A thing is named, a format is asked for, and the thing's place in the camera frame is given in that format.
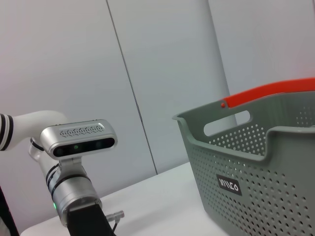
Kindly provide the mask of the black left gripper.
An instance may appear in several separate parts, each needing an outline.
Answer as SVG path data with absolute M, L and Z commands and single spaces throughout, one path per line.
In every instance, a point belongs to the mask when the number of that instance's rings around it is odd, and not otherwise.
M 98 204 L 70 211 L 67 229 L 71 236 L 115 236 Z

